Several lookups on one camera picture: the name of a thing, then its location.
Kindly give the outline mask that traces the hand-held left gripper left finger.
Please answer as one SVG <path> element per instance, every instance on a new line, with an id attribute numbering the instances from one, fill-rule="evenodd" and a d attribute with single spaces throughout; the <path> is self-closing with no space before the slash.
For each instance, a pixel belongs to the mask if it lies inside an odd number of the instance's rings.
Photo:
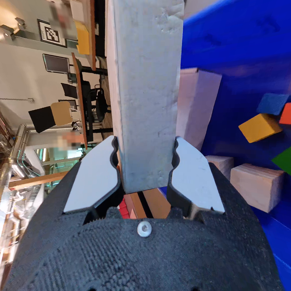
<path id="1" fill-rule="evenodd" d="M 97 219 L 105 218 L 110 207 L 123 200 L 124 189 L 118 166 L 118 139 L 109 136 L 81 161 L 64 207 L 65 214 L 89 211 Z"/>

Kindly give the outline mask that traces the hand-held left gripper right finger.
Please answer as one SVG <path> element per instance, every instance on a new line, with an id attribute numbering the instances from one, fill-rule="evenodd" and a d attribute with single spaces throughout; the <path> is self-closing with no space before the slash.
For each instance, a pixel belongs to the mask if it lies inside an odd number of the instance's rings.
<path id="1" fill-rule="evenodd" d="M 225 209 L 208 160 L 182 137 L 174 143 L 173 169 L 169 173 L 166 198 L 186 219 L 199 211 L 224 214 Z"/>

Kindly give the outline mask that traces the plain wooden cube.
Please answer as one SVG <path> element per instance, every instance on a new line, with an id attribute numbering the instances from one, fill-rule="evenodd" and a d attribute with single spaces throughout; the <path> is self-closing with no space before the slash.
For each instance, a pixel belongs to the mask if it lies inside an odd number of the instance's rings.
<path id="1" fill-rule="evenodd" d="M 285 172 L 242 164 L 231 169 L 230 182 L 245 201 L 266 213 L 281 200 Z"/>
<path id="2" fill-rule="evenodd" d="M 231 169 L 234 167 L 233 157 L 215 155 L 207 155 L 205 157 L 208 162 L 213 163 L 220 170 L 220 172 L 230 181 Z"/>

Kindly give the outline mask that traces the yellow cube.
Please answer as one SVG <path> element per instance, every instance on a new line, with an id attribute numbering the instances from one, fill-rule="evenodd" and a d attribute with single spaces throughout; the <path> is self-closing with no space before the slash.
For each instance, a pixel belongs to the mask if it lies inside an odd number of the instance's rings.
<path id="1" fill-rule="evenodd" d="M 258 114 L 239 125 L 238 128 L 249 143 L 282 132 L 278 122 L 269 114 Z"/>

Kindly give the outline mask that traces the green cube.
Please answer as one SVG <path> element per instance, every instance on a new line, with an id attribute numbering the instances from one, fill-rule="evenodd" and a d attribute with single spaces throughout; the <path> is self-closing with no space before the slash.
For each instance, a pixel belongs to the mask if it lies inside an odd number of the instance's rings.
<path id="1" fill-rule="evenodd" d="M 288 175 L 291 175 L 291 147 L 275 156 L 271 161 L 282 171 L 286 172 Z"/>

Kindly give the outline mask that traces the white cardboard box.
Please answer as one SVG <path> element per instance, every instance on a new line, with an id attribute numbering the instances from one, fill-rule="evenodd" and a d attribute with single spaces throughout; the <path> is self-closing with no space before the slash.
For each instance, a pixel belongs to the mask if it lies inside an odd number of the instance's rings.
<path id="1" fill-rule="evenodd" d="M 202 133 L 194 141 L 194 105 L 204 86 L 218 93 L 220 75 L 194 69 L 194 101 L 184 100 L 179 85 L 184 1 L 108 1 L 107 68 L 114 136 L 118 138 L 122 186 L 126 194 L 168 185 L 178 136 L 201 150 Z"/>

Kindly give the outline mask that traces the blue cube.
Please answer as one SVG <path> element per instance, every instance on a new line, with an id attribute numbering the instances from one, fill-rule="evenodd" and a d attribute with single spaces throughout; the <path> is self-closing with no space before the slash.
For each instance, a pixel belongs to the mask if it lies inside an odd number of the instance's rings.
<path id="1" fill-rule="evenodd" d="M 290 99 L 290 94 L 265 93 L 257 106 L 256 112 L 278 116 Z"/>

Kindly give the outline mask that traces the orange cube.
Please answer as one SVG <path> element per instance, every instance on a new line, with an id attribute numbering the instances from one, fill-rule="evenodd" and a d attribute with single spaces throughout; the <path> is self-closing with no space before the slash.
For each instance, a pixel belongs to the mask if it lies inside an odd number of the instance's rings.
<path id="1" fill-rule="evenodd" d="M 279 120 L 279 124 L 283 124 L 283 125 L 291 125 L 291 103 L 286 103 L 280 120 Z"/>

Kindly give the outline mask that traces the yellow box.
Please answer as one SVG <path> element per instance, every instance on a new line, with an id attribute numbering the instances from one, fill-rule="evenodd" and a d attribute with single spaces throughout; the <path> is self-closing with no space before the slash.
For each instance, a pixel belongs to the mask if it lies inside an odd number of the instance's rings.
<path id="1" fill-rule="evenodd" d="M 77 49 L 79 54 L 89 55 L 90 54 L 90 45 L 89 45 L 89 32 L 86 26 L 79 21 L 74 21 L 77 31 Z"/>

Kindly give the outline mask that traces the black office chair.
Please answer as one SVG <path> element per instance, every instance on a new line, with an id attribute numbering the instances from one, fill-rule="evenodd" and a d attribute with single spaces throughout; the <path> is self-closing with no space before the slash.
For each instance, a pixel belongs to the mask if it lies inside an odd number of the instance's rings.
<path id="1" fill-rule="evenodd" d="M 101 87 L 96 87 L 91 89 L 88 94 L 88 103 L 87 103 L 87 113 L 88 118 L 91 119 L 92 122 L 103 122 L 106 113 L 111 113 L 109 110 L 109 105 L 106 102 L 104 90 Z"/>

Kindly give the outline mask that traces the metal conduit pipe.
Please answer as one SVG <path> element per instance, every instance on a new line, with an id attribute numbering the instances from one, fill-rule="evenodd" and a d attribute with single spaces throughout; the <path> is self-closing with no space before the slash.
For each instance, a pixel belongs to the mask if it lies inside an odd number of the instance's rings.
<path id="1" fill-rule="evenodd" d="M 29 103 L 34 103 L 35 100 L 33 98 L 27 98 L 27 99 L 19 99 L 19 98 L 0 98 L 0 100 L 10 100 L 10 101 L 27 101 Z"/>

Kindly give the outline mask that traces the grey framed monitor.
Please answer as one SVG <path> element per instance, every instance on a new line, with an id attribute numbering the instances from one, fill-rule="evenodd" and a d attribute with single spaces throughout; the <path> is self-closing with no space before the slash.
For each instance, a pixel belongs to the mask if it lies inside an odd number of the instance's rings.
<path id="1" fill-rule="evenodd" d="M 70 60 L 66 57 L 60 57 L 49 54 L 42 54 L 45 69 L 47 72 L 68 74 L 70 73 Z"/>

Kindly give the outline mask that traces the blue table mat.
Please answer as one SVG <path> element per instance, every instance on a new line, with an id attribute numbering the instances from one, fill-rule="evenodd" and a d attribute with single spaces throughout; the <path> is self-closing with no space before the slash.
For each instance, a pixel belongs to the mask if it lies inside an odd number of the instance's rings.
<path id="1" fill-rule="evenodd" d="M 218 1 L 184 21 L 181 69 L 222 75 L 204 155 L 234 157 L 235 166 L 280 169 L 271 160 L 290 147 L 290 125 L 255 143 L 238 126 L 258 114 L 265 93 L 290 94 L 290 29 L 290 0 Z M 269 214 L 253 207 L 285 290 L 290 290 L 290 181 L 285 173 L 281 201 Z"/>

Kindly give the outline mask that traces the black and white marker poster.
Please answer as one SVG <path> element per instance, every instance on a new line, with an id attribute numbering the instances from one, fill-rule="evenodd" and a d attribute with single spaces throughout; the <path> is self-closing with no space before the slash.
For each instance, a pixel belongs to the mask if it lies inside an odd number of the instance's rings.
<path id="1" fill-rule="evenodd" d="M 59 31 L 54 30 L 49 22 L 37 19 L 37 23 L 41 42 L 67 48 L 66 39 L 60 35 Z"/>

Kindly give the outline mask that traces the silver metal duct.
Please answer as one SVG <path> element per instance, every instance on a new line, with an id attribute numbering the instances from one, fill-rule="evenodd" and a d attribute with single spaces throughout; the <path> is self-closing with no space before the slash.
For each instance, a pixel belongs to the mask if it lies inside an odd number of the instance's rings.
<path id="1" fill-rule="evenodd" d="M 1 154 L 4 155 L 1 160 L 1 181 L 8 181 L 12 173 L 18 175 L 21 180 L 28 178 L 28 170 L 23 164 L 27 137 L 25 124 L 19 126 L 13 145 L 1 134 Z"/>

